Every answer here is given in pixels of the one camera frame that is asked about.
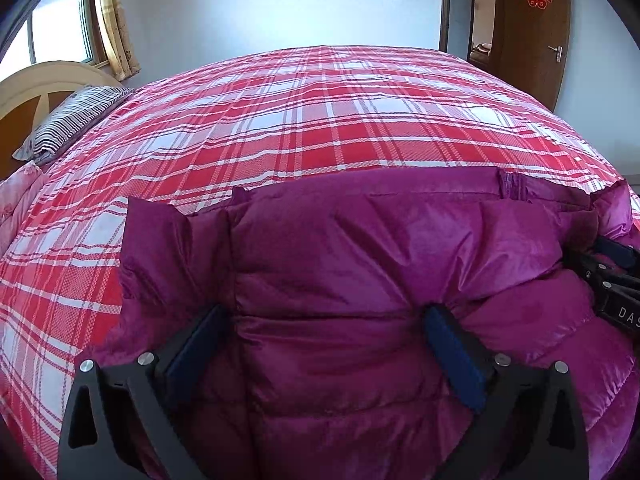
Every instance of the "window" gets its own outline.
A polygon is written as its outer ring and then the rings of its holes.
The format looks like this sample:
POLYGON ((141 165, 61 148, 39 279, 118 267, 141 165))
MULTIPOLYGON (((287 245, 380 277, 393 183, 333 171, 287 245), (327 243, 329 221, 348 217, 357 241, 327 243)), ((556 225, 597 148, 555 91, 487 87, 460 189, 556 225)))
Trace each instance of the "window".
POLYGON ((0 80, 34 63, 105 59, 94 0, 40 0, 0 61, 0 80))

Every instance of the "screw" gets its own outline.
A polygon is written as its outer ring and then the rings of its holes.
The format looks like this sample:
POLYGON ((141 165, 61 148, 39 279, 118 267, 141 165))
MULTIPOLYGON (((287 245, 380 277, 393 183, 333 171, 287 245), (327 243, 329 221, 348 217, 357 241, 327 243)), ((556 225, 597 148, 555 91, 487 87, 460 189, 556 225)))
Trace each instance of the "screw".
POLYGON ((565 374, 569 371, 569 367, 564 361, 556 361, 554 364, 554 368, 556 369, 556 372, 561 374, 565 374))
POLYGON ((81 372, 88 372, 94 367, 94 362, 91 359, 87 359, 86 361, 82 361, 80 365, 81 372))
POLYGON ((141 366, 146 366, 151 364, 154 359, 155 357, 151 352, 144 352, 143 354, 140 354, 140 357, 138 357, 138 364, 141 366))
POLYGON ((511 364, 511 358, 506 354, 496 354, 494 361, 498 366, 509 366, 511 364))

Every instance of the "blue pad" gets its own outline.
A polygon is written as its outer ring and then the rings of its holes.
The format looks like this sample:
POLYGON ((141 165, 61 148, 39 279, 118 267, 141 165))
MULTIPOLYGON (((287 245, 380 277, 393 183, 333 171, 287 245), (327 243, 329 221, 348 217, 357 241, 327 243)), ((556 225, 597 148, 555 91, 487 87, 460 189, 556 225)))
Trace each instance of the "blue pad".
POLYGON ((228 311, 217 305, 194 328, 164 374, 163 403, 167 409, 174 410, 189 402, 229 327, 228 311))
POLYGON ((424 333, 456 396, 465 406, 480 413, 487 398, 486 370, 474 362, 476 359, 469 355, 450 323, 438 307, 429 307, 423 319, 424 333))

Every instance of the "plaid bedsheet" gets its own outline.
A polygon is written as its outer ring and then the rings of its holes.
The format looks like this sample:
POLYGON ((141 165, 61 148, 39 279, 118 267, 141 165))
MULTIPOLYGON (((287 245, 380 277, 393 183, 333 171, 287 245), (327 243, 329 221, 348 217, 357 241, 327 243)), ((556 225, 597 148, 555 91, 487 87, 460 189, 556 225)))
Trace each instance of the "plaid bedsheet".
POLYGON ((587 192, 620 179, 533 98, 431 50, 297 48, 149 84, 54 163, 0 261, 0 412, 44 478, 73 358, 118 318, 127 197, 190 213, 234 186, 380 166, 500 166, 587 192))

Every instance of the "door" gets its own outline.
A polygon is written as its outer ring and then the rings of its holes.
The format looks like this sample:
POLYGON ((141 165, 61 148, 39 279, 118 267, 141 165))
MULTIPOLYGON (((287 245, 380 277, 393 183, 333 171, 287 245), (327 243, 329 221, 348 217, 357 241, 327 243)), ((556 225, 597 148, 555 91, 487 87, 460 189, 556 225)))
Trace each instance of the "door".
POLYGON ((553 111, 569 41, 571 0, 496 0, 490 72, 553 111))

